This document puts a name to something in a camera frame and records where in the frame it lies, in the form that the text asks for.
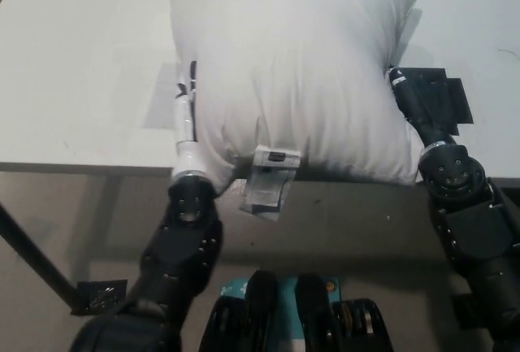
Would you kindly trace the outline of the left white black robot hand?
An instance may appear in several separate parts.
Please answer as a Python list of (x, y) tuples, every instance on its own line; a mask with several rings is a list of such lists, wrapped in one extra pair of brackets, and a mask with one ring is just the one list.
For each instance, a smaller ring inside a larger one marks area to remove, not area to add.
[(188, 69), (188, 81), (177, 82), (173, 102), (174, 138), (177, 164), (171, 170), (171, 183), (181, 178), (197, 176), (209, 180), (206, 162), (197, 141), (195, 102), (197, 96), (197, 62), (192, 61)]

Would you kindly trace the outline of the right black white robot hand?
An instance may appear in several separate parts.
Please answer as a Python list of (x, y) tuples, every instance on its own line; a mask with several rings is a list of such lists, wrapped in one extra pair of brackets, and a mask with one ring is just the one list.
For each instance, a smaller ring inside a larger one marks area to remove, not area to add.
[(420, 96), (420, 88), (405, 73), (395, 66), (388, 69), (388, 79), (396, 103), (406, 120), (415, 128), (425, 147), (435, 143), (454, 144), (448, 131), (437, 124)]

